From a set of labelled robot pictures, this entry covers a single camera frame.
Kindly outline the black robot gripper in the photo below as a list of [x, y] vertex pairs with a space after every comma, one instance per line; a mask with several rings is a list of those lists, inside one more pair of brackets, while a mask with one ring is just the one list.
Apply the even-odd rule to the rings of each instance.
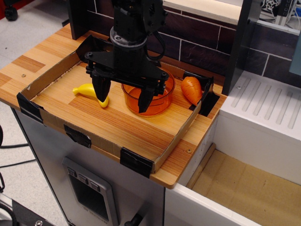
[[96, 97], [101, 102], [106, 100], [111, 81], [140, 88], [138, 113], [144, 113], [153, 96], [163, 94], [168, 75], [148, 59], [146, 36], [130, 41], [113, 35], [111, 41], [112, 51], [89, 51], [85, 54], [88, 63], [86, 70], [92, 78]]

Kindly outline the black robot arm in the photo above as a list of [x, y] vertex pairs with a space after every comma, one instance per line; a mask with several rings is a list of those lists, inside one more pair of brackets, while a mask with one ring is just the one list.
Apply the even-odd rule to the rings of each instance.
[[162, 95], [169, 76], [153, 64], [159, 56], [148, 55], [146, 42], [154, 35], [164, 47], [158, 29], [165, 25], [167, 12], [161, 0], [114, 0], [114, 25], [110, 30], [111, 52], [87, 52], [86, 71], [98, 100], [103, 102], [111, 82], [139, 88], [140, 113], [147, 111], [154, 96]]

